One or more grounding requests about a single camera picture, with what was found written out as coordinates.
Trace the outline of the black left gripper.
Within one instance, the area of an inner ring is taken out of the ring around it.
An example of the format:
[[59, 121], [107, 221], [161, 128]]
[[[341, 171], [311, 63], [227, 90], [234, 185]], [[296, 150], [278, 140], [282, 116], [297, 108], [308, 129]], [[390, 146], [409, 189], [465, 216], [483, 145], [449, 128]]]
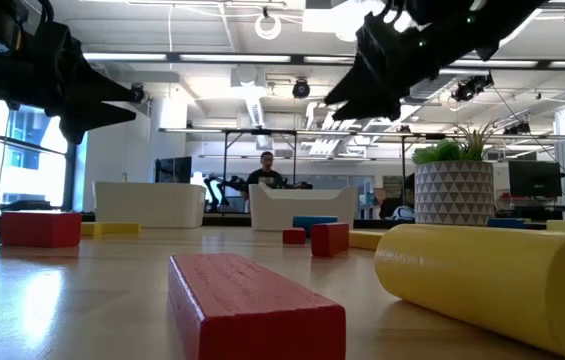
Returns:
[[75, 82], [76, 70], [78, 102], [137, 102], [138, 91], [125, 88], [95, 71], [80, 52], [80, 41], [72, 36], [67, 25], [40, 23], [27, 56], [33, 75], [29, 79], [30, 94], [26, 104], [60, 116], [59, 128], [69, 143], [81, 144], [90, 130], [136, 118], [134, 111], [114, 105], [99, 103], [76, 107], [70, 100], [67, 92]]

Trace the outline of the yellow rectangular block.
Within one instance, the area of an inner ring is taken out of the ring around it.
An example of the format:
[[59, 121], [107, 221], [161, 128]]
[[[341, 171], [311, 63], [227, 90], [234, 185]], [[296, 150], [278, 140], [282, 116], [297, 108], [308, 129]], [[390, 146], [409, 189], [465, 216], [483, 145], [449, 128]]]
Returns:
[[118, 234], [139, 234], [141, 225], [128, 222], [83, 222], [81, 235], [87, 237]]

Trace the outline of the long blue block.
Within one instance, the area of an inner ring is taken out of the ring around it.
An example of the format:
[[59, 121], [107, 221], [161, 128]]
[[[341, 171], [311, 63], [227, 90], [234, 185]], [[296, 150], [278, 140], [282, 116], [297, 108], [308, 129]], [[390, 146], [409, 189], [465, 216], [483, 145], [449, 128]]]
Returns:
[[292, 227], [303, 229], [305, 235], [309, 237], [311, 228], [314, 225], [337, 222], [338, 218], [336, 216], [294, 216], [292, 219]]

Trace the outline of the wide red block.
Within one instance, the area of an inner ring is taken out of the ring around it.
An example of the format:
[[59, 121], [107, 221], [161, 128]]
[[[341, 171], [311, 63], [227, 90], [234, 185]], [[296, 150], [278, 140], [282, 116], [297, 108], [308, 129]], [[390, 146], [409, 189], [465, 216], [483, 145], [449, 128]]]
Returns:
[[6, 212], [0, 220], [0, 245], [65, 248], [78, 246], [82, 215], [62, 212]]

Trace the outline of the long yellow block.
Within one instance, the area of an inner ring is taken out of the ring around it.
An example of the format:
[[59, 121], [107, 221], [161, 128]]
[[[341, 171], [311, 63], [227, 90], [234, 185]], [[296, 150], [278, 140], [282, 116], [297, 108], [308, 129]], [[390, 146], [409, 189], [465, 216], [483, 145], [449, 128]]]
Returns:
[[352, 230], [349, 232], [349, 246], [375, 251], [383, 235], [383, 232]]

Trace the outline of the thin red block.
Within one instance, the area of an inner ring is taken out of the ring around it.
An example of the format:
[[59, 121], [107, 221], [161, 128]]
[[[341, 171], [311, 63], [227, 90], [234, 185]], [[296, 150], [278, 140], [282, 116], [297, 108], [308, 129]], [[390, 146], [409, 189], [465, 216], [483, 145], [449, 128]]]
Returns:
[[311, 227], [311, 252], [317, 257], [333, 257], [349, 248], [347, 223], [322, 223]]

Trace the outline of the blue rectangular block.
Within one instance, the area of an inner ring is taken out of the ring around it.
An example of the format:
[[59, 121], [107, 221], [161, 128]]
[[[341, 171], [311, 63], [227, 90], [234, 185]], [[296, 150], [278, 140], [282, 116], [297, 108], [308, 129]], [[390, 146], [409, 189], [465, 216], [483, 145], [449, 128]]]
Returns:
[[525, 221], [517, 218], [491, 218], [487, 221], [487, 226], [494, 228], [526, 229]]

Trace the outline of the green succulent plant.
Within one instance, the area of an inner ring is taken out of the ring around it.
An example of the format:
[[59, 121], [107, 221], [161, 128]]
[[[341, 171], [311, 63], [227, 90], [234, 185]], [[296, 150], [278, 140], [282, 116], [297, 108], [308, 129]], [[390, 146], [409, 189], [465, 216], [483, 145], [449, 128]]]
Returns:
[[416, 149], [412, 155], [412, 162], [416, 165], [459, 160], [462, 154], [462, 146], [451, 140], [441, 140], [437, 144], [426, 148]]

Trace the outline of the black monitor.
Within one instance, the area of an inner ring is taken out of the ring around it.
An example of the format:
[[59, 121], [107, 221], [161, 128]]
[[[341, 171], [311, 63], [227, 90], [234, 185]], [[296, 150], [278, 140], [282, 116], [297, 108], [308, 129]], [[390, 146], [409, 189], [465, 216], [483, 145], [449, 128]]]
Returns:
[[191, 157], [166, 158], [155, 161], [155, 183], [189, 183], [191, 174]]
[[561, 169], [556, 162], [509, 161], [512, 196], [555, 198], [562, 195]]

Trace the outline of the black ceiling track light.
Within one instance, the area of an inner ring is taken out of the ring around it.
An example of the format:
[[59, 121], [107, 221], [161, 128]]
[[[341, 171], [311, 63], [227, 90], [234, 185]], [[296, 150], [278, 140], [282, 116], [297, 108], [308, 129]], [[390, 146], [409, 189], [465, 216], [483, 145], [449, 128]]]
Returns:
[[494, 80], [490, 72], [486, 75], [472, 76], [458, 83], [457, 88], [451, 93], [451, 98], [456, 102], [468, 102], [493, 84]]

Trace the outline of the white straight-rimmed plastic bin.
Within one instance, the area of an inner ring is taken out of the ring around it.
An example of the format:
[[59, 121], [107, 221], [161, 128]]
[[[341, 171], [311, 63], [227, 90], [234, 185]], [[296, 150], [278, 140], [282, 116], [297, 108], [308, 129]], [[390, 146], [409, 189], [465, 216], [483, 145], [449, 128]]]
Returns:
[[98, 222], [138, 223], [142, 228], [191, 229], [202, 225], [206, 188], [195, 184], [96, 182]]

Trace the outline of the triangle-patterned plant pot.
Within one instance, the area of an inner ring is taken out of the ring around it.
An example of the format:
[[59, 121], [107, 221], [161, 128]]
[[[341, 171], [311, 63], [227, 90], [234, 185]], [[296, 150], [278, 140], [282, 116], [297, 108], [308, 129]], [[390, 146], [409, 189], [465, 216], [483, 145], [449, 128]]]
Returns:
[[486, 226], [495, 212], [493, 165], [438, 161], [415, 168], [415, 222]]

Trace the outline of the long red rectangular block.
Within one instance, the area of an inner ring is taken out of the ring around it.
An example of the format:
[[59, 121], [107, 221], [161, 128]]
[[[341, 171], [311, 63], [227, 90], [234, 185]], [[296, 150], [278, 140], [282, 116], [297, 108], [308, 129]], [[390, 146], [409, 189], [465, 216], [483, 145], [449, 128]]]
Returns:
[[170, 257], [186, 360], [345, 360], [345, 308], [232, 253]]

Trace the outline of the silver ceiling duct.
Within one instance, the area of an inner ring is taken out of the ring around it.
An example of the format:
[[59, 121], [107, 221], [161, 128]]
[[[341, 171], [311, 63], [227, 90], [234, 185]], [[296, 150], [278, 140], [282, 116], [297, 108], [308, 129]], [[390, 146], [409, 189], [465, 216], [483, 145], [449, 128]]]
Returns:
[[433, 80], [422, 80], [410, 88], [409, 97], [417, 100], [429, 100], [444, 92], [455, 82], [456, 78], [456, 75], [439, 75]]

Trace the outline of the black background rig frame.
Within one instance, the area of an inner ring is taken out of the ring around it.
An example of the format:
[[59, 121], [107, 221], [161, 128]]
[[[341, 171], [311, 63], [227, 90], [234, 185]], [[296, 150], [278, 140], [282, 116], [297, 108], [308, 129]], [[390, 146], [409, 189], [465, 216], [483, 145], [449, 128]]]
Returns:
[[320, 155], [320, 156], [301, 156], [297, 155], [297, 150], [300, 148], [298, 139], [300, 136], [314, 137], [316, 140], [347, 140], [349, 138], [354, 139], [355, 137], [371, 137], [378, 139], [380, 138], [392, 138], [397, 139], [396, 144], [399, 146], [399, 159], [401, 161], [401, 173], [403, 178], [406, 178], [406, 162], [407, 162], [407, 150], [412, 147], [412, 144], [408, 145], [406, 139], [410, 136], [410, 133], [387, 133], [387, 132], [358, 132], [358, 131], [333, 131], [333, 130], [288, 130], [288, 129], [220, 129], [220, 133], [224, 135], [224, 148], [221, 159], [223, 160], [222, 175], [227, 176], [228, 160], [238, 159], [238, 160], [255, 160], [254, 156], [251, 155], [229, 155], [228, 151], [231, 146], [244, 134], [252, 136], [266, 136], [266, 137], [280, 137], [282, 140], [287, 140], [292, 138], [293, 141], [288, 143], [288, 147], [291, 149], [291, 157], [282, 157], [281, 161], [286, 164], [288, 161], [291, 162], [292, 169], [292, 181], [297, 181], [297, 174], [299, 171], [300, 175], [311, 175], [311, 176], [322, 176], [322, 175], [346, 175], [346, 176], [358, 176], [358, 173], [353, 173], [353, 165], [361, 163], [370, 164], [372, 162], [390, 162], [392, 158], [381, 158], [381, 157], [347, 157], [346, 155]]

